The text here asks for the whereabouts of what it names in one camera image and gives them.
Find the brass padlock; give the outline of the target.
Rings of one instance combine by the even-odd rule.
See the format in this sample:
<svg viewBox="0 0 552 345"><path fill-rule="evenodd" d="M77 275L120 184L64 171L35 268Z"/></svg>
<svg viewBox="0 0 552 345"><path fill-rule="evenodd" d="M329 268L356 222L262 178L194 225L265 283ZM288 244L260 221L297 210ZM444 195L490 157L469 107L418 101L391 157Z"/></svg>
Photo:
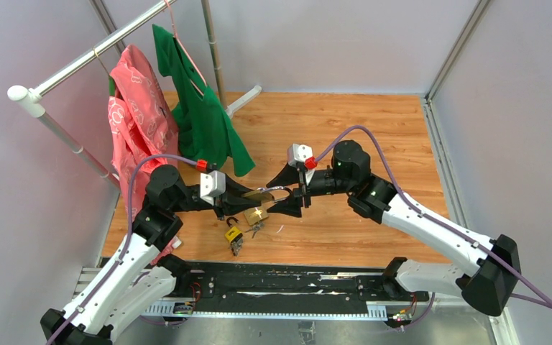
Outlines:
<svg viewBox="0 0 552 345"><path fill-rule="evenodd" d="M255 238L257 232L265 226L265 220L268 219L269 216L270 215L263 206L249 208L244 211L244 217L250 226L247 232L252 233L252 238Z"/></svg>
<svg viewBox="0 0 552 345"><path fill-rule="evenodd" d="M277 191L285 191L288 193L288 195L281 198L276 198L274 196L274 192ZM246 198L252 201L259 201L260 203L278 203L280 201L286 200L292 193L293 191L289 187L273 186L270 188L258 188L256 190L251 190L247 193L242 194L241 196L242 198Z"/></svg>

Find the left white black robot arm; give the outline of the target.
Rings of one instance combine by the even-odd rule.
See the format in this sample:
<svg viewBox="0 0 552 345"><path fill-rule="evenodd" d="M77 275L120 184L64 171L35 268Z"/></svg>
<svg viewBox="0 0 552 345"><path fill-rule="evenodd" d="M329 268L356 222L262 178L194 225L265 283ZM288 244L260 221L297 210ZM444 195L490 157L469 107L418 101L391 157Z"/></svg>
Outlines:
<svg viewBox="0 0 552 345"><path fill-rule="evenodd" d="M152 171L142 209L116 254L63 309L49 309L40 324L48 344L113 344L154 302L182 297L191 288L190 268L161 255L183 226L179 212L212 210L219 219L261 205L266 189L252 190L207 167L187 186L173 165Z"/></svg>

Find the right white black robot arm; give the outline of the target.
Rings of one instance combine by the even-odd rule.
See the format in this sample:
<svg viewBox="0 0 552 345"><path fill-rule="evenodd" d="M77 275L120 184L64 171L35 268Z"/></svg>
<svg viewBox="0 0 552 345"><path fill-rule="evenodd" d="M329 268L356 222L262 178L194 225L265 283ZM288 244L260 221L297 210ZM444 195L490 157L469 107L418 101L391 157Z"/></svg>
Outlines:
<svg viewBox="0 0 552 345"><path fill-rule="evenodd" d="M317 196L345 194L351 209L364 219L412 236L449 259L449 264L394 258L382 273L382 290L391 300L431 292L462 298L475 310L500 316L518 282L518 246L501 234L477 234L422 206L393 183L371 171L371 157L354 140L335 144L331 166L316 169L310 147L292 144L288 162L267 184L294 188L269 208L300 218Z"/></svg>

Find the yellow black padlock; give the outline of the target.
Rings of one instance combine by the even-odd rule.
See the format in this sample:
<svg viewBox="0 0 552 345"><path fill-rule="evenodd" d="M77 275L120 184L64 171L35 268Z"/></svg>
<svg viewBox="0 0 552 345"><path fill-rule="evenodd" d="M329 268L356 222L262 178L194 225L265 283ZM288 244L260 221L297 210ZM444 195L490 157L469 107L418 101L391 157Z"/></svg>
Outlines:
<svg viewBox="0 0 552 345"><path fill-rule="evenodd" d="M244 243L243 233L239 229L239 221L237 218L230 216L226 219L226 225L229 229L224 237L229 243L232 254L238 257Z"/></svg>

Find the green garment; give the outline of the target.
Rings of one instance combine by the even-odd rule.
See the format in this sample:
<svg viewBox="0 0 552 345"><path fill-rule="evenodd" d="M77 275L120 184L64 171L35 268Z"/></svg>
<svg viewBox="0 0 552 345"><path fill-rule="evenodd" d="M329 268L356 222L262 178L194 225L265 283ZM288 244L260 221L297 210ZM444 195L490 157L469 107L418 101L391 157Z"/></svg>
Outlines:
<svg viewBox="0 0 552 345"><path fill-rule="evenodd" d="M178 126L178 149L191 160L223 167L227 159L241 177L255 168L241 137L213 89L172 32L152 25L160 75L172 79L178 103L172 116Z"/></svg>

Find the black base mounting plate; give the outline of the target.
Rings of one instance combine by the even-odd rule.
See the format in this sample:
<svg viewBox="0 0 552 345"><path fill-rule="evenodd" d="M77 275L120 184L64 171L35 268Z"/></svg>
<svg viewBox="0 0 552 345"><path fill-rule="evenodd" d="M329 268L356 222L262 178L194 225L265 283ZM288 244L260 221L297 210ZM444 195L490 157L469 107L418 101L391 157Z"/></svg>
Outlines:
<svg viewBox="0 0 552 345"><path fill-rule="evenodd" d="M385 321L427 292L389 293L382 270L244 262L191 262L190 285L150 307L164 316Z"/></svg>

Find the pink patterned garment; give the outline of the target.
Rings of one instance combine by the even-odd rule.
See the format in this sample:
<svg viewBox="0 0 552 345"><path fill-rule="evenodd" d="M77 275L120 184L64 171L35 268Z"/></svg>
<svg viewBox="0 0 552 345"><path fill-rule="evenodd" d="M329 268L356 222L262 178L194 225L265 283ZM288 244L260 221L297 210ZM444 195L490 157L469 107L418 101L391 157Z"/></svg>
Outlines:
<svg viewBox="0 0 552 345"><path fill-rule="evenodd" d="M111 164L119 176L125 210L136 216L152 171L167 163L177 165L178 161L161 157L144 163L134 179L129 201L132 173L146 157L179 153L178 126L150 62L138 47L125 48L110 77L107 117L114 146Z"/></svg>

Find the aluminium frame rail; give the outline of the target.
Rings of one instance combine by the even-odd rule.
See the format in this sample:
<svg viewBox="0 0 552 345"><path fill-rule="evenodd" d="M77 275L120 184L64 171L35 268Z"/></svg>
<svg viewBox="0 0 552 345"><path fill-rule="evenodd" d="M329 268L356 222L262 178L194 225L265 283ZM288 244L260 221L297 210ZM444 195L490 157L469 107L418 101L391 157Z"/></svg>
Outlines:
<svg viewBox="0 0 552 345"><path fill-rule="evenodd" d="M448 205L448 211L455 218L463 218L464 212L457 193L449 155L443 141L443 135L441 134L441 125L438 123L438 117L436 116L434 101L491 3L491 0L479 0L475 2L471 14L465 21L436 77L422 97L423 112L433 153L436 155L436 166L443 186L443 193Z"/></svg>

